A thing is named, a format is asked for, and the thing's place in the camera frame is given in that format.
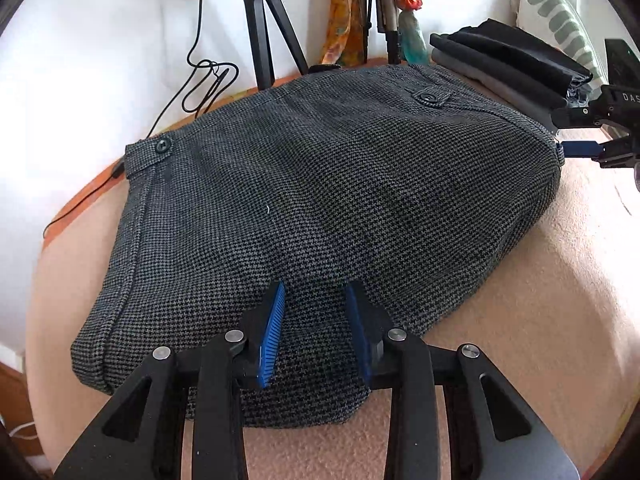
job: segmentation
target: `tripod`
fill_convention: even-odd
[[[278,28],[284,37],[284,41],[289,47],[289,51],[302,75],[308,73],[305,55],[302,53],[298,38],[293,30],[293,26],[287,16],[287,11],[282,4],[282,0],[266,0],[271,9]],[[246,9],[246,20],[249,28],[249,40],[251,42],[251,53],[254,58],[255,78],[258,83],[258,90],[264,90],[273,86],[275,76],[273,75],[273,60],[271,59],[271,48],[269,45],[269,33],[267,30],[267,19],[264,13],[263,0],[244,0]]]

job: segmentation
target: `ironing board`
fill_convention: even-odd
[[[597,130],[574,130],[571,138],[606,140]],[[79,383],[69,348],[102,286],[127,190],[126,180],[111,182],[50,229],[35,271],[26,369],[38,435],[53,468],[107,401]],[[640,194],[627,171],[568,161],[558,197],[540,222],[478,293],[424,338],[443,348],[480,346],[583,478],[609,455],[640,397],[640,300],[634,281],[640,240],[629,235],[638,218]],[[390,395],[375,392],[341,426],[247,428],[249,476],[380,478],[389,408]],[[439,409],[446,451],[442,396]],[[187,422],[184,478],[190,478],[191,428]],[[448,457],[442,455],[446,479]]]

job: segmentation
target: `white cable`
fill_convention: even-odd
[[[27,422],[25,424],[21,424],[20,426],[16,426],[15,428],[13,428],[10,432],[9,432],[9,436],[11,438],[20,438],[22,440],[36,440],[37,439],[37,435],[32,435],[32,436],[21,436],[18,435],[17,433],[19,431],[22,431],[24,428],[28,428],[30,426],[35,426],[35,422]]]

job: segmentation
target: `black button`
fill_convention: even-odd
[[[171,141],[169,139],[160,139],[156,144],[156,153],[164,153],[171,147]]]

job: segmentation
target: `gray and black houndstooth fabric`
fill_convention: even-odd
[[[246,424],[275,428],[344,421],[367,397],[347,280],[423,334],[542,215],[563,162],[539,124],[425,66],[306,76],[160,139],[162,153],[158,138],[127,147],[129,198],[74,371],[112,393],[153,348],[203,345],[282,279],[275,375],[242,398]]]

